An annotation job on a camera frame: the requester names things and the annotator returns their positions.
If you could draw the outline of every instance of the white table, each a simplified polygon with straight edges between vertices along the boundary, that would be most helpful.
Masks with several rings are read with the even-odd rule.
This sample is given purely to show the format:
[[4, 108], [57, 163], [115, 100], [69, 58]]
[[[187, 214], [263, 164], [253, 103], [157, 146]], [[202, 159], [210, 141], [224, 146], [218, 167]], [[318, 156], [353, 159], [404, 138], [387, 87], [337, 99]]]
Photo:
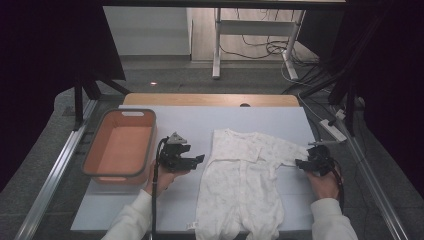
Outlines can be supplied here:
[[[162, 233], [185, 233], [195, 221], [200, 179], [212, 146], [214, 129], [230, 128], [238, 132], [261, 132], [308, 147], [314, 141], [305, 112], [301, 107], [207, 107], [207, 106], [137, 106], [157, 115], [156, 145], [163, 137], [177, 131], [188, 140], [194, 157], [206, 154], [198, 169], [177, 179], [158, 198], [157, 230]], [[123, 205], [131, 203], [142, 186], [99, 185], [90, 182], [71, 230], [106, 231]], [[312, 225], [309, 205], [314, 195], [303, 171], [293, 167], [278, 169], [277, 188], [285, 208], [280, 231], [308, 230]]]

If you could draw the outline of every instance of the white cord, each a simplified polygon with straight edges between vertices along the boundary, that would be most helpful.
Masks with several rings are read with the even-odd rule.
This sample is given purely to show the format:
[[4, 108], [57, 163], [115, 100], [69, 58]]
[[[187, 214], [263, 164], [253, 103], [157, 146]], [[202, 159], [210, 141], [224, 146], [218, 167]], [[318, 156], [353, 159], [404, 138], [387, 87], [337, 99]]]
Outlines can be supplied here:
[[309, 109], [309, 111], [311, 111], [311, 113], [313, 113], [317, 118], [319, 118], [321, 121], [324, 120], [322, 119], [320, 116], [318, 116], [314, 111], [312, 111], [312, 109], [308, 106], [308, 104], [306, 104], [303, 99], [300, 97], [300, 93], [297, 94], [297, 96], [299, 97], [300, 101], [305, 105], [305, 107], [307, 107]]

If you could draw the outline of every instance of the patterned cloth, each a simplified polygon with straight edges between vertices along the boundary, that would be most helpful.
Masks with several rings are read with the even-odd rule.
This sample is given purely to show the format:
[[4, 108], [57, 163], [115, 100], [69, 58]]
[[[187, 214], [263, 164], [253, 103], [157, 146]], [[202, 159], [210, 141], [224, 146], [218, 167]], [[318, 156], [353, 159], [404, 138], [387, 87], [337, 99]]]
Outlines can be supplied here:
[[196, 238], [234, 239], [241, 227], [249, 240], [278, 238], [284, 209], [275, 171], [307, 156], [306, 148], [269, 135], [215, 130], [200, 184]]

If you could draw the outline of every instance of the black curtain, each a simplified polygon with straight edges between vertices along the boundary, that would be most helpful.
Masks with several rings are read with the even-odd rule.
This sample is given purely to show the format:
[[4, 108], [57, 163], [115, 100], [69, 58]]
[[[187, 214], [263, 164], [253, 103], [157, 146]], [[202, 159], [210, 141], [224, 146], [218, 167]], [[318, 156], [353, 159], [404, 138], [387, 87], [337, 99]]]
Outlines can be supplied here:
[[[353, 70], [364, 98], [368, 128], [424, 197], [423, 136], [424, 14], [417, 0], [394, 0]], [[334, 56], [364, 29], [369, 13], [346, 13]]]
[[0, 3], [1, 189], [75, 77], [125, 79], [102, 6], [94, 1]]

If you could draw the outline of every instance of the gray floor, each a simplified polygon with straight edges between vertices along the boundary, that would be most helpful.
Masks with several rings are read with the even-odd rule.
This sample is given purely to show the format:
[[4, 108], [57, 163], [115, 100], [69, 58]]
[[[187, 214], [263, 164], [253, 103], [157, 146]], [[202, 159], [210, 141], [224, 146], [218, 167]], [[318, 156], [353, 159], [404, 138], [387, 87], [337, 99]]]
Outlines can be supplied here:
[[[175, 92], [175, 93], [249, 93], [249, 94], [281, 94], [292, 83], [281, 74], [287, 74], [280, 69], [281, 64], [266, 62], [251, 62], [248, 64], [225, 62], [220, 81], [211, 79], [210, 64], [188, 61], [159, 61], [137, 58], [124, 58], [123, 65], [127, 81], [119, 81], [133, 92]], [[299, 74], [304, 75], [308, 68], [298, 67]], [[101, 86], [103, 93], [117, 94], [108, 87]], [[326, 92], [312, 96], [328, 110]], [[96, 116], [81, 141], [70, 166], [53, 197], [45, 217], [34, 236], [34, 239], [99, 239], [102, 233], [85, 234], [69, 230], [76, 211], [82, 200], [88, 177], [81, 173], [81, 161], [84, 159], [88, 143], [101, 113], [108, 108], [116, 107], [122, 102], [123, 96], [106, 96], [96, 110]], [[305, 99], [311, 109], [322, 118], [330, 118], [324, 108]], [[72, 111], [73, 91], [63, 92], [56, 98], [55, 111], [44, 129], [42, 135], [28, 154], [22, 167], [15, 174], [9, 185], [0, 194], [0, 239], [13, 239], [31, 208], [34, 199], [49, 174], [67, 137], [73, 127]], [[319, 121], [306, 110], [307, 115], [315, 124]], [[383, 189], [395, 207], [410, 239], [424, 239], [424, 201], [411, 186], [402, 171], [367, 130], [361, 117], [360, 108], [356, 111], [355, 127], [357, 140], [362, 143], [367, 160], [372, 165]], [[321, 138], [331, 140], [331, 137], [318, 129]], [[373, 197], [353, 161], [352, 155], [345, 145], [331, 146], [332, 156], [339, 160], [343, 167], [346, 209], [359, 239], [392, 239], [385, 221], [375, 206]], [[169, 239], [193, 238], [192, 235], [167, 236]], [[310, 232], [282, 233], [281, 239], [311, 239]]]

